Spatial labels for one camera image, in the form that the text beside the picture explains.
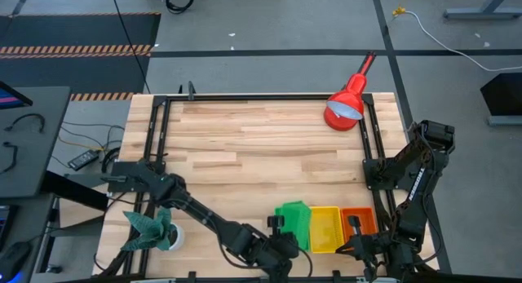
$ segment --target wooden tabletop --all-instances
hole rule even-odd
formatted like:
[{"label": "wooden tabletop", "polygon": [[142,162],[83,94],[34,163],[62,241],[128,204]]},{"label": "wooden tabletop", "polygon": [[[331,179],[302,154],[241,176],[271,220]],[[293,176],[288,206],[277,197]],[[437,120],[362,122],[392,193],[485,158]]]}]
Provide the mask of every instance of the wooden tabletop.
[{"label": "wooden tabletop", "polygon": [[[394,156],[406,145],[395,96],[373,95],[386,154]],[[152,95],[133,97],[120,160],[138,161],[143,156],[152,100]],[[323,120],[324,108],[324,100],[174,102],[166,135],[166,171],[183,176],[192,196],[225,219],[250,223],[267,234],[267,216],[288,201],[304,201],[308,206],[373,207],[361,166],[365,155],[359,128],[348,132],[330,129]],[[371,131],[369,134],[377,156]],[[406,192],[396,191],[395,197],[399,204]],[[127,193],[125,199],[133,201],[135,195]],[[97,254],[102,267],[125,243],[130,226],[122,211],[132,207],[118,202],[105,215]],[[184,245],[176,251],[151,250],[148,278],[187,277],[189,271],[196,271],[198,277],[263,275],[229,265],[219,251],[216,235],[181,210],[173,210],[172,218],[186,232]],[[428,227],[426,236],[423,258],[434,251]],[[342,276],[360,276],[364,269],[362,262],[346,255],[310,256],[313,276],[331,276],[332,270],[339,270]],[[133,271],[137,271],[138,258],[139,252]],[[290,275],[306,276],[306,258],[300,255],[293,261]],[[438,268],[436,260],[429,265]],[[94,266],[93,273],[98,272]]]}]

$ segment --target black metal frame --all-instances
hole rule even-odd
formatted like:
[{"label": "black metal frame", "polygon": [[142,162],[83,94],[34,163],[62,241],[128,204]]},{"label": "black metal frame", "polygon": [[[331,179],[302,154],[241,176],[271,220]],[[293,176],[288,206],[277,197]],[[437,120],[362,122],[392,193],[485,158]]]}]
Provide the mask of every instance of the black metal frame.
[{"label": "black metal frame", "polygon": [[[159,111],[159,107],[161,105],[164,105],[163,110],[163,118],[161,120],[161,129],[160,129],[160,136],[158,140],[157,145],[157,154],[156,154],[156,160],[155,164],[157,169],[164,170],[165,169],[165,162],[163,161],[164,152],[165,152],[165,145],[166,145],[166,132],[168,128],[168,121],[169,121],[169,115],[170,115],[170,105],[175,101],[213,101],[213,100],[326,100],[328,99],[331,94],[330,93],[294,93],[294,94],[224,94],[224,95],[201,95],[195,94],[195,91],[193,89],[189,89],[188,95],[155,95],[153,99],[153,109],[151,111],[151,117],[148,124],[148,133],[147,133],[147,140],[145,143],[145,149],[144,149],[144,158],[150,159],[152,156],[151,150],[153,145],[153,138],[154,138],[154,130],[156,128],[156,121],[157,121],[157,113]],[[370,121],[372,130],[374,133],[375,143],[376,143],[376,149],[378,152],[379,157],[385,157],[384,153],[384,146],[383,146],[383,140],[381,137],[380,129],[378,126],[378,119],[377,119],[377,113],[375,112],[374,107],[374,98],[371,94],[363,94],[363,100],[366,103],[367,109],[369,111],[370,115]],[[362,144],[365,151],[365,159],[371,159],[372,158],[372,152],[369,144],[369,136],[368,131],[365,123],[365,119],[359,120],[360,129],[361,129],[361,138],[362,138]],[[118,162],[117,166],[124,166],[125,162],[121,163]],[[396,208],[396,202],[395,198],[393,196],[392,190],[386,190],[386,201],[387,201],[387,208],[390,212],[393,212]],[[380,199],[379,191],[372,191],[373,199],[374,199],[374,205],[377,206],[378,202],[376,198]],[[136,196],[136,202],[143,200],[143,193],[139,192]],[[434,207],[432,208],[432,214],[436,217],[436,212]],[[140,204],[135,205],[135,211],[141,211]],[[438,218],[435,219],[436,226],[438,226]],[[377,223],[379,230],[384,229],[384,223],[382,219],[379,218],[377,215]],[[442,245],[443,251],[441,251],[440,255],[438,256],[440,270],[442,272],[451,273],[451,270],[449,268],[449,260],[447,257],[447,253],[445,251],[444,244]],[[385,254],[385,261],[389,261],[389,255]],[[139,261],[139,273],[142,276],[145,276],[145,273],[147,271],[147,262],[148,262],[148,250],[143,250],[141,254],[141,258]],[[123,268],[123,274],[129,275],[131,272],[131,264],[132,264],[132,253],[127,257],[127,261],[125,261],[125,265]],[[387,273],[392,272],[390,267],[387,267]],[[336,273],[335,270],[333,270],[334,275],[332,277],[292,277],[290,278],[290,282],[353,282],[356,281],[357,276],[340,276],[338,273]],[[260,282],[263,282],[263,278],[251,278],[252,281],[258,280]],[[234,282],[234,281],[244,281],[245,278],[201,278],[197,279],[197,281],[200,282]],[[176,282],[194,282],[194,278],[187,277],[187,278],[176,278]]]}]

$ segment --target black box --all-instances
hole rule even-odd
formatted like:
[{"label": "black box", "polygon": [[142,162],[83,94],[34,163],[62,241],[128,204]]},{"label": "black box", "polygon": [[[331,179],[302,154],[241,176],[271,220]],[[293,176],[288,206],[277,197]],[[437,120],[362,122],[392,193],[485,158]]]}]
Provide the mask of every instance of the black box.
[{"label": "black box", "polygon": [[480,88],[491,116],[522,116],[522,73],[502,73]]}]

